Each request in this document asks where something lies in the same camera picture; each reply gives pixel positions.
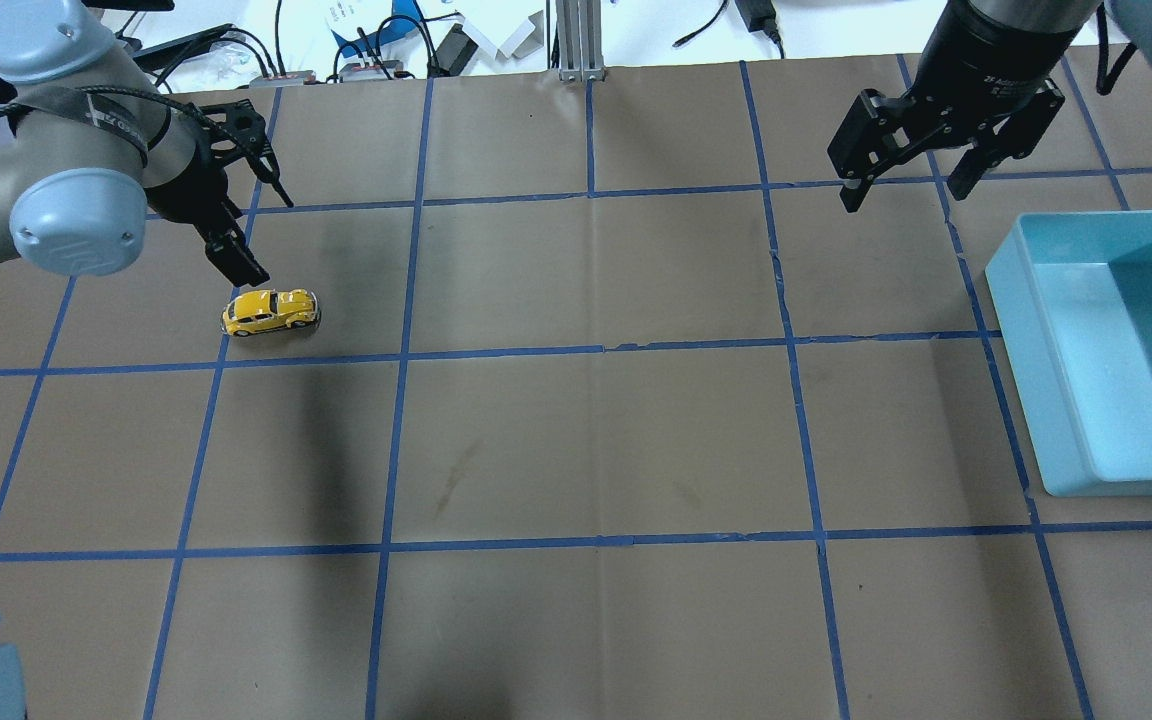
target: yellow toy car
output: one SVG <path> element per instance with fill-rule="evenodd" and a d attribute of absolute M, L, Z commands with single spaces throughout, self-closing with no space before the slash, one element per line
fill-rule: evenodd
<path fill-rule="evenodd" d="M 303 328 L 318 321 L 319 300 L 308 290 L 244 291 L 220 313 L 221 328 L 235 338 Z"/>

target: grid line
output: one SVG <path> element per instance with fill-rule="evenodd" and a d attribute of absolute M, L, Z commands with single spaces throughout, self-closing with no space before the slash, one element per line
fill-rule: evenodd
<path fill-rule="evenodd" d="M 814 477 L 814 460 L 812 456 L 812 433 L 808 429 L 806 407 L 803 400 L 803 379 L 799 374 L 799 356 L 795 343 L 794 323 L 790 309 L 785 300 L 785 273 L 781 268 L 780 240 L 776 236 L 776 213 L 772 207 L 772 188 L 767 180 L 767 158 L 763 153 L 763 132 L 758 124 L 758 106 L 755 105 L 755 89 L 749 81 L 749 65 L 740 61 L 741 85 L 745 90 L 745 105 L 749 108 L 749 123 L 755 134 L 755 154 L 758 156 L 758 179 L 763 190 L 763 214 L 767 222 L 767 241 L 772 256 L 772 276 L 776 282 L 776 303 L 781 311 L 781 324 L 785 327 L 785 348 L 790 364 L 790 385 L 794 388 L 794 411 L 799 425 L 799 446 L 803 450 L 803 467 L 806 476 L 808 501 L 812 507 L 812 535 L 817 546 L 817 571 L 820 575 L 820 600 L 823 600 L 824 623 L 829 643 L 829 661 L 833 669 L 833 684 L 838 694 L 838 717 L 850 720 L 851 711 L 847 703 L 847 682 L 842 666 L 842 646 L 838 638 L 838 614 L 833 606 L 833 584 L 829 579 L 829 558 L 827 552 L 828 536 L 824 529 L 820 511 L 820 493 Z"/>
<path fill-rule="evenodd" d="M 796 336 L 796 344 L 847 343 L 847 342 L 919 342 L 929 340 L 972 340 L 975 331 L 930 331 L 915 333 L 833 334 L 833 336 Z M 1002 333 L 990 331 L 990 338 L 1001 338 Z M 621 344 L 561 344 L 537 347 L 484 347 L 468 350 L 430 350 L 408 353 L 414 363 L 422 361 L 464 361 L 471 357 L 517 357 L 535 355 L 599 355 L 612 353 L 643 353 L 657 350 L 712 350 L 721 347 L 778 347 L 785 338 L 732 338 L 732 340 L 679 340 L 658 341 L 645 344 L 626 342 Z M 297 357 L 255 357 L 255 359 L 223 359 L 219 365 L 236 367 L 280 367 L 287 365 L 356 365 L 361 363 L 394 363 L 401 361 L 401 353 L 374 355 L 326 355 Z M 197 370 L 214 370 L 218 363 L 156 363 L 146 365 L 86 365 L 65 367 L 0 367 L 0 378 L 37 376 L 120 376 L 130 373 L 185 373 Z"/>
<path fill-rule="evenodd" d="M 1111 164 L 1111 154 L 1105 151 L 1105 142 L 1101 141 L 1101 134 L 1096 131 L 1092 109 L 1087 107 L 1087 99 L 1083 97 L 1083 90 L 1078 86 L 1078 78 L 1074 77 L 1073 65 L 1069 65 L 1069 58 L 1061 58 L 1060 63 L 1061 67 L 1064 67 L 1064 76 L 1069 79 L 1069 90 L 1074 93 L 1074 100 L 1078 103 L 1078 109 L 1083 113 L 1083 122 L 1087 123 L 1087 131 L 1092 132 L 1092 143 L 1096 145 L 1096 153 L 1100 156 L 1101 164 L 1105 165 L 1105 172 L 1111 176 L 1111 185 L 1114 185 L 1114 196 L 1119 200 L 1119 207 L 1130 210 L 1128 197 L 1123 194 L 1123 184 L 1119 183 L 1114 164 Z"/>
<path fill-rule="evenodd" d="M 838 539 L 905 539 L 905 538 L 954 538 L 987 536 L 1025 536 L 1036 532 L 1045 535 L 1093 535 L 1093 533 L 1139 533 L 1151 532 L 1152 520 L 1102 520 L 1079 523 L 1043 523 L 1011 525 L 927 525 L 909 528 L 847 528 L 827 529 L 832 541 Z M 0 552 L 0 564 L 26 564 L 26 562 L 91 562 L 109 560 L 173 560 L 177 555 L 185 560 L 215 558 L 287 558 L 306 555 L 378 555 L 384 550 L 389 553 L 407 552 L 476 552 L 485 550 L 539 550 L 539 548 L 600 548 L 657 546 L 657 544 L 714 544 L 745 541 L 812 541 L 817 535 L 812 529 L 759 530 L 759 532 L 721 533 L 662 533 L 662 535 L 613 535 L 574 537 L 530 538 L 480 538 L 444 539 L 444 541 L 391 541 L 342 543 L 342 544 L 289 544 L 289 546 L 237 546 L 237 547 L 187 547 L 132 548 L 132 550 L 60 550 L 60 551 L 13 551 Z"/>
<path fill-rule="evenodd" d="M 3 483 L 0 483 L 0 518 L 3 517 L 3 506 L 8 501 L 8 492 L 12 488 L 12 480 L 15 477 L 15 469 L 20 462 L 20 452 L 24 448 L 24 438 L 29 433 L 29 422 L 33 418 L 35 408 L 38 406 L 38 396 L 41 395 L 41 381 L 46 378 L 47 366 L 51 365 L 51 354 L 56 350 L 56 341 L 60 340 L 60 328 L 65 325 L 65 314 L 69 311 L 69 301 L 74 296 L 74 285 L 77 278 L 70 276 L 65 283 L 65 295 L 60 297 L 60 306 L 56 309 L 56 321 L 51 325 L 51 334 L 47 338 L 47 346 L 41 351 L 41 363 L 38 364 L 37 374 L 33 379 L 33 388 L 29 392 L 29 400 L 24 406 L 24 414 L 20 418 L 17 437 L 12 444 L 12 454 L 8 456 L 8 465 L 3 470 Z"/>
<path fill-rule="evenodd" d="M 266 129 L 266 135 L 270 137 L 274 136 L 274 128 L 278 124 L 278 111 L 282 106 L 283 100 L 283 89 L 274 88 L 274 105 L 270 109 L 270 126 Z M 253 210 L 260 205 L 262 195 L 262 183 L 256 182 L 252 187 L 251 200 L 247 205 L 247 227 L 244 232 L 247 233 L 247 242 L 252 241 L 252 230 L 256 226 L 256 213 Z M 238 295 L 238 288 L 234 288 L 229 293 L 230 300 L 234 300 Z M 145 712 L 143 712 L 143 720 L 151 720 L 154 717 L 154 707 L 157 704 L 157 698 L 159 698 L 159 683 L 162 679 L 162 662 L 166 657 L 166 649 L 168 647 L 168 638 L 172 634 L 172 620 L 175 614 L 175 600 L 177 600 L 177 591 L 180 589 L 180 571 L 183 569 L 185 560 L 185 547 L 189 543 L 189 528 L 194 523 L 194 509 L 195 502 L 198 498 L 198 484 L 202 480 L 202 469 L 206 462 L 207 456 L 207 445 L 211 441 L 211 424 L 217 415 L 217 402 L 220 399 L 220 382 L 225 373 L 225 355 L 229 351 L 229 336 L 223 334 L 220 336 L 220 346 L 215 350 L 215 363 L 212 363 L 212 376 L 211 376 L 211 389 L 207 395 L 207 406 L 204 411 L 204 418 L 202 418 L 202 429 L 198 432 L 198 450 L 196 452 L 194 460 L 194 470 L 189 475 L 189 490 L 185 493 L 184 510 L 180 515 L 180 530 L 177 533 L 177 546 L 172 556 L 172 577 L 168 579 L 168 592 L 166 592 L 166 600 L 162 607 L 162 620 L 159 624 L 159 637 L 157 637 L 157 643 L 154 647 L 154 664 L 150 667 L 150 682 L 147 682 L 147 689 L 145 692 Z"/>
<path fill-rule="evenodd" d="M 425 109 L 420 115 L 420 153 L 416 158 L 416 197 L 412 202 L 412 234 L 407 251 L 407 291 L 403 298 L 403 340 L 397 359 L 397 388 L 394 391 L 394 422 L 389 435 L 389 473 L 385 480 L 385 515 L 380 530 L 380 566 L 376 570 L 376 601 L 371 615 L 371 651 L 367 657 L 367 684 L 364 717 L 376 717 L 376 695 L 380 679 L 380 639 L 385 621 L 385 592 L 389 585 L 389 544 L 394 535 L 394 501 L 397 495 L 397 452 L 402 444 L 403 404 L 407 397 L 407 369 L 411 364 L 412 306 L 416 302 L 416 262 L 420 258 L 420 211 L 425 200 L 425 161 L 429 158 L 429 119 L 434 106 L 434 81 L 425 81 Z"/>
<path fill-rule="evenodd" d="M 914 83 L 911 82 L 909 65 L 905 63 L 904 56 L 896 55 L 896 63 L 900 67 L 901 78 L 905 82 L 905 88 L 910 88 Z M 1043 533 L 1043 521 L 1038 515 L 1038 505 L 1034 502 L 1033 497 L 1030 495 L 1029 492 L 1029 471 L 1025 469 L 1024 455 L 1021 454 L 1020 450 L 1018 433 L 1016 433 L 1015 420 L 1011 418 L 1011 408 L 1009 402 L 1007 402 L 1005 385 L 1002 384 L 1002 374 L 1000 373 L 1000 370 L 998 370 L 996 357 L 995 353 L 993 353 L 993 342 L 991 341 L 988 334 L 988 327 L 984 321 L 984 312 L 980 309 L 980 297 L 975 289 L 972 268 L 968 265 L 967 255 L 963 249 L 963 238 L 958 235 L 958 229 L 954 223 L 954 218 L 952 218 L 950 196 L 948 196 L 940 164 L 937 162 L 937 154 L 934 154 L 934 152 L 927 152 L 927 160 L 932 165 L 932 177 L 935 179 L 935 192 L 938 199 L 941 202 L 941 210 L 945 214 L 945 227 L 948 232 L 948 236 L 950 236 L 952 245 L 954 247 L 958 273 L 963 276 L 963 287 L 968 293 L 969 300 L 972 301 L 972 316 L 975 318 L 975 324 L 977 324 L 980 347 L 984 350 L 984 359 L 986 359 L 986 364 L 990 369 L 990 381 L 993 382 L 993 391 L 995 392 L 998 402 L 998 411 L 1001 414 L 1002 424 L 1005 425 L 1007 434 L 1007 445 L 1010 446 L 1011 450 L 1011 463 L 1015 465 L 1016 478 L 1020 480 L 1020 491 L 1024 497 L 1025 506 L 1029 510 L 1029 524 L 1032 528 L 1039 562 L 1043 564 L 1043 577 L 1046 579 L 1047 592 L 1051 596 L 1052 612 L 1053 615 L 1055 615 L 1061 644 L 1064 646 L 1064 659 L 1069 665 L 1074 691 L 1076 692 L 1076 696 L 1078 696 L 1078 704 L 1079 710 L 1082 710 L 1083 719 L 1094 720 L 1096 715 L 1092 712 L 1091 697 L 1087 696 L 1087 684 L 1084 683 L 1082 665 L 1079 665 L 1078 661 L 1078 650 L 1074 646 L 1074 635 L 1069 627 L 1069 619 L 1066 617 L 1064 614 L 1064 600 L 1062 600 L 1060 584 L 1056 581 L 1056 569 L 1052 566 L 1051 552 L 1047 548 L 1047 538 Z"/>

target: blue tray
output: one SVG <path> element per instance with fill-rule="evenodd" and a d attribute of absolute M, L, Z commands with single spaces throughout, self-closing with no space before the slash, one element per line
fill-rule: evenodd
<path fill-rule="evenodd" d="M 1152 495 L 1152 211 L 1021 215 L 986 275 L 1043 486 Z"/>

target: power adapter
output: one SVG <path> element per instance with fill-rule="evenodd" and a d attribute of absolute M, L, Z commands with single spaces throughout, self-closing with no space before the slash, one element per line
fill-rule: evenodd
<path fill-rule="evenodd" d="M 776 8 L 773 8 L 772 0 L 736 0 L 736 9 L 745 21 L 745 29 L 767 36 L 783 59 L 785 45 L 781 43 L 780 28 L 776 28 Z"/>

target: black strap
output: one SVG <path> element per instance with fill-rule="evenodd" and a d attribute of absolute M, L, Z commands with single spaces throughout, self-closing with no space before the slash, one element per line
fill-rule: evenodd
<path fill-rule="evenodd" d="M 145 135 L 136 123 L 136 115 L 104 94 L 48 85 L 21 94 L 15 99 L 15 104 L 100 128 L 109 135 L 123 138 L 141 152 L 141 167 L 145 167 L 150 161 Z"/>

